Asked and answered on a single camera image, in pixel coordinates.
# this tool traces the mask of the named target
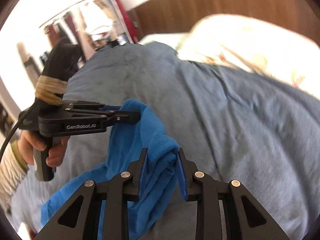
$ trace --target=blue gripper pad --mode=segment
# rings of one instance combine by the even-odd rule
[[[181,195],[183,199],[186,201],[188,194],[187,194],[187,183],[186,183],[186,176],[184,175],[184,170],[182,166],[182,162],[180,159],[180,154],[177,154],[178,165],[177,165],[177,174],[178,174],[178,182]]]
[[[146,180],[145,178],[147,177],[147,165],[148,165],[148,151],[146,152],[146,155],[144,156],[144,161],[143,161],[143,165],[142,165],[142,168],[141,168],[141,173],[140,173],[140,178],[139,178],[139,191],[138,191],[138,194],[139,194],[139,199],[141,197],[141,189],[142,188],[145,188],[146,187]]]
[[[104,106],[100,109],[100,111],[107,111],[107,110],[120,110],[119,106]]]

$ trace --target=bedsheet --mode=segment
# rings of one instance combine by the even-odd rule
[[[171,47],[126,44],[95,53],[69,81],[65,99],[151,107],[186,158],[215,179],[240,180],[291,240],[320,213],[320,102],[243,70],[179,60]],[[12,199],[12,216],[39,231],[40,206],[66,182],[102,163],[109,132],[72,136],[50,182],[33,168]],[[141,239],[195,239],[196,203],[177,187]]]
[[[171,48],[178,50],[183,44],[183,41],[189,36],[189,33],[161,33],[150,34],[145,36],[139,44],[147,45],[153,41],[161,42],[170,46]]]

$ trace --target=finger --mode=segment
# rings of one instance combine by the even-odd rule
[[[25,160],[27,164],[34,164],[33,161],[33,147],[32,145],[25,139],[20,139],[17,142],[18,150],[20,152],[20,155]]]
[[[45,162],[49,167],[58,167],[62,164],[63,156],[58,156],[55,158],[48,157]]]
[[[70,137],[71,136],[64,136],[64,137],[62,137],[61,138],[61,144],[63,145],[63,146],[66,146],[66,148],[67,148],[67,144],[68,144],[68,140],[70,139]]]
[[[45,148],[47,147],[44,143],[43,140],[41,140],[38,135],[36,135],[35,133],[31,132],[31,131],[26,131],[26,133],[24,134],[25,139],[37,150],[39,151],[44,151]]]
[[[52,147],[50,150],[49,150],[49,157],[50,158],[55,158],[55,157],[64,157],[64,154],[66,152],[66,146],[63,146],[62,144],[58,144],[54,147]]]

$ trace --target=blue towel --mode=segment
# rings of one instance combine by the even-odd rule
[[[130,162],[139,159],[143,147],[148,148],[147,170],[144,172],[140,202],[128,202],[130,239],[137,239],[146,233],[163,214],[176,186],[178,144],[165,135],[163,124],[145,104],[129,99],[121,110],[140,111],[140,121],[136,124],[119,123],[112,127],[107,161],[71,180],[52,195],[41,207],[42,225],[48,222],[83,182],[87,179],[103,182],[126,171]],[[102,239],[104,206],[100,215],[98,239]]]

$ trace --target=sleeve cuff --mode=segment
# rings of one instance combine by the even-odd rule
[[[20,167],[25,172],[27,172],[29,170],[29,168],[28,168],[27,163],[25,162],[25,160],[23,159],[23,157],[21,156],[21,154],[19,152],[17,141],[14,141],[13,143],[11,143],[11,149],[12,149],[14,157],[16,158],[17,162],[19,163]]]

